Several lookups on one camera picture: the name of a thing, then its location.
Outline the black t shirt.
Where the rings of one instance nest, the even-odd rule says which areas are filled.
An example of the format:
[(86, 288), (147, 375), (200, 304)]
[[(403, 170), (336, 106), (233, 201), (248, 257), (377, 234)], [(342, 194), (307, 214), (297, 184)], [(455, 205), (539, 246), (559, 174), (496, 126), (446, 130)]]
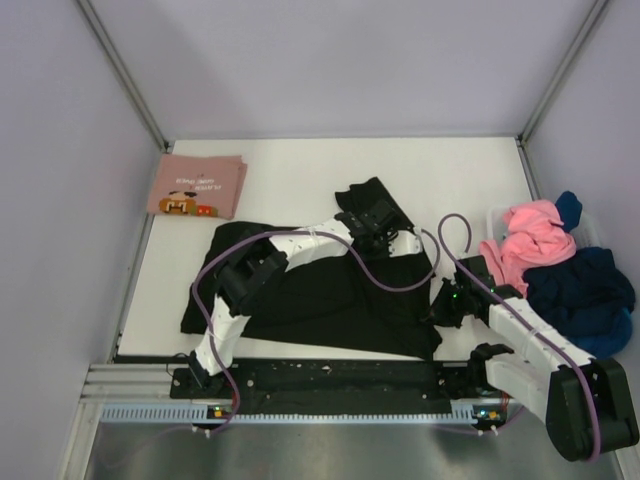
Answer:
[(433, 358), (432, 263), (424, 253), (367, 260), (347, 254), (286, 273), (251, 317), (246, 338)]

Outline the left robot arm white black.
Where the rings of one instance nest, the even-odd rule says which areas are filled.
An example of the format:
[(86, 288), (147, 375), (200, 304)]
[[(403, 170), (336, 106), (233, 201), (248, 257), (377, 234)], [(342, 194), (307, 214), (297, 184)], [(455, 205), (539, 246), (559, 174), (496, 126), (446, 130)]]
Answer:
[(286, 272), (348, 253), (359, 263), (378, 258), (390, 252), (400, 223), (398, 212), (381, 200), (359, 215), (342, 212), (294, 230), (250, 232), (214, 258), (191, 286), (206, 322), (188, 360), (194, 387), (209, 397), (224, 390), (238, 339)]

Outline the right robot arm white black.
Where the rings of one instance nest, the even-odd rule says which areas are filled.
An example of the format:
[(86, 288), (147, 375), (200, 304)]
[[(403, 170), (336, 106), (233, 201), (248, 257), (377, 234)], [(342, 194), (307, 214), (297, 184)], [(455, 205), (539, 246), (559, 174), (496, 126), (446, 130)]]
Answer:
[(481, 320), (502, 340), (477, 345), (448, 393), (506, 393), (544, 424), (568, 461), (638, 444), (639, 426), (622, 365), (572, 344), (514, 287), (496, 284), (481, 256), (457, 261), (454, 278), (444, 280), (429, 318), (439, 326), (458, 327), (466, 316)]

